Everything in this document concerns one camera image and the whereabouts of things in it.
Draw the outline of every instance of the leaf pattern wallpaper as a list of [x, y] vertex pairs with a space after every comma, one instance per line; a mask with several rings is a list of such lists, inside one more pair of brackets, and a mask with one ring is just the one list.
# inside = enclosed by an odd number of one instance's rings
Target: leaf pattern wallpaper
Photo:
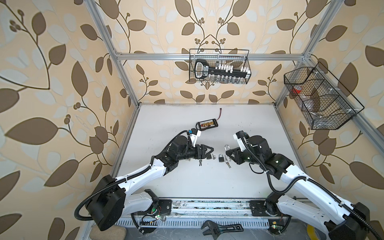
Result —
[[0, 0], [0, 22], [0, 239], [74, 240], [130, 96], [81, 1]]
[[[363, 103], [360, 114], [382, 134], [383, 23], [383, 1], [345, 1], [312, 54], [344, 84], [335, 82], [344, 93], [352, 92]], [[341, 197], [365, 204], [372, 225], [383, 233], [383, 156], [352, 121], [335, 131], [309, 130], [291, 96], [284, 99], [280, 112], [308, 174]]]
[[283, 75], [292, 61], [250, 61], [248, 84], [220, 84], [189, 79], [181, 61], [123, 61], [128, 78], [142, 103], [273, 103], [283, 88]]
[[330, 0], [95, 2], [122, 53], [181, 53], [183, 48], [302, 53]]

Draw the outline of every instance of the black wire mesh basket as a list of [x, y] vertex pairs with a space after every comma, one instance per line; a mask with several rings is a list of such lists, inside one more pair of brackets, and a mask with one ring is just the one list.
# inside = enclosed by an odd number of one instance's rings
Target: black wire mesh basket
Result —
[[189, 79], [210, 83], [247, 84], [251, 77], [249, 50], [189, 50]]
[[[328, 79], [334, 77], [338, 85]], [[321, 62], [284, 74], [284, 84], [312, 130], [336, 130], [364, 109], [361, 102]]]

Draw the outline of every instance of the wire basket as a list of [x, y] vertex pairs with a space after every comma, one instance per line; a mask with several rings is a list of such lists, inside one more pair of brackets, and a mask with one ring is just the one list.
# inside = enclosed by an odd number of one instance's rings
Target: wire basket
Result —
[[247, 84], [251, 77], [249, 50], [197, 49], [189, 50], [190, 81]]
[[[334, 87], [325, 77], [338, 83]], [[284, 74], [284, 84], [312, 130], [336, 130], [364, 109], [361, 102], [321, 62]], [[354, 108], [353, 99], [361, 107]]]

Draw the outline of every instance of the wallpaper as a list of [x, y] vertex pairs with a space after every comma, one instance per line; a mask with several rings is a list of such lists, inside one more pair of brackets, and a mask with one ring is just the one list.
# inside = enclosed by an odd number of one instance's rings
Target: wallpaper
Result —
[[[364, 104], [361, 114], [382, 133], [383, 13], [380, 0], [345, 1], [312, 56]], [[341, 197], [366, 205], [371, 224], [384, 237], [384, 157], [352, 121], [336, 131], [309, 130], [290, 96], [280, 112], [308, 174]]]
[[80, 1], [0, 0], [0, 28], [0, 239], [73, 240], [133, 106]]
[[96, 0], [122, 53], [248, 49], [302, 53], [327, 0]]
[[292, 61], [250, 61], [248, 84], [220, 84], [189, 79], [185, 61], [123, 61], [137, 99], [142, 103], [273, 103]]

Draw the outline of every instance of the floral wallpaper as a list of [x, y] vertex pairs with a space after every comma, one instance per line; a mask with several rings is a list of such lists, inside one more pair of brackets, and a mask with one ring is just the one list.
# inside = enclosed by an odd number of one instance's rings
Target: floral wallpaper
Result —
[[[363, 103], [360, 114], [382, 133], [383, 13], [383, 1], [346, 0], [312, 55]], [[352, 121], [335, 131], [310, 130], [291, 96], [280, 112], [308, 174], [341, 197], [366, 205], [371, 225], [384, 237], [384, 157]], [[368, 238], [375, 239], [371, 233]]]
[[73, 240], [134, 108], [80, 1], [0, 0], [0, 28], [0, 239]]
[[302, 53], [330, 1], [96, 0], [122, 53], [181, 53], [182, 49], [248, 49]]
[[185, 61], [123, 61], [137, 99], [142, 103], [273, 103], [283, 88], [292, 61], [250, 61], [248, 84], [220, 84], [189, 79]]

